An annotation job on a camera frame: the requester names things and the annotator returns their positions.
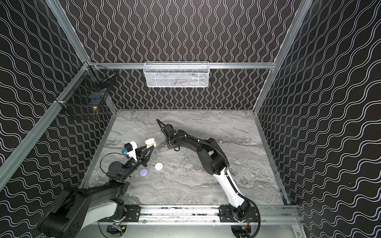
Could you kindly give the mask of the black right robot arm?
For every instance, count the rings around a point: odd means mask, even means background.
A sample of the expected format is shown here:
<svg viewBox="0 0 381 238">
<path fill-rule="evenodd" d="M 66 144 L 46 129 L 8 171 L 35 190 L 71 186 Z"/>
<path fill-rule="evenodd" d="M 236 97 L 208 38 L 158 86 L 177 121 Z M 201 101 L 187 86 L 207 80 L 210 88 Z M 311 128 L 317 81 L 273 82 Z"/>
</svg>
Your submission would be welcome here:
<svg viewBox="0 0 381 238">
<path fill-rule="evenodd" d="M 233 220 L 260 221 L 261 216 L 257 205 L 239 190 L 230 173 L 227 156 L 215 139 L 200 139 L 183 130 L 175 130 L 171 124 L 165 124 L 159 119 L 156 121 L 166 138 L 169 149 L 179 151 L 184 147 L 195 152 L 204 170 L 217 179 L 228 198 Z"/>
</svg>

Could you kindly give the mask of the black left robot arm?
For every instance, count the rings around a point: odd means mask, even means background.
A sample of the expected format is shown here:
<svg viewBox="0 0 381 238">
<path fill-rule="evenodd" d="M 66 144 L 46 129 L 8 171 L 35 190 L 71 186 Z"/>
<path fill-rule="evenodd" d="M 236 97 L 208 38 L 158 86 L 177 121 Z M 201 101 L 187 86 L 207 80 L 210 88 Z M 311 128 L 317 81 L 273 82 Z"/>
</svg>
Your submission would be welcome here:
<svg viewBox="0 0 381 238">
<path fill-rule="evenodd" d="M 90 188 L 65 189 L 38 224 L 38 231 L 50 238 L 74 238 L 86 226 L 111 218 L 121 221 L 126 217 L 125 203 L 121 200 L 130 182 L 128 178 L 140 166 L 147 166 L 155 147 L 136 149 L 136 158 L 125 164 L 115 161 L 106 173 L 109 181 Z"/>
</svg>

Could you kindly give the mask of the cream earbud charging case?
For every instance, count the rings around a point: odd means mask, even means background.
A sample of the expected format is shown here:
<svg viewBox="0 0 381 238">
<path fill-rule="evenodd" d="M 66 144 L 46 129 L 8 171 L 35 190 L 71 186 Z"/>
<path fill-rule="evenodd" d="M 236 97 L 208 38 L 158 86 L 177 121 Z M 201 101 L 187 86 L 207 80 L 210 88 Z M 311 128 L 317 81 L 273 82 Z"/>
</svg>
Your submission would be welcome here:
<svg viewBox="0 0 381 238">
<path fill-rule="evenodd" d="M 150 147 L 156 147 L 157 146 L 157 142 L 154 138 L 149 138 L 145 141 L 145 144 L 146 144 L 146 147 L 147 148 L 150 148 Z"/>
</svg>

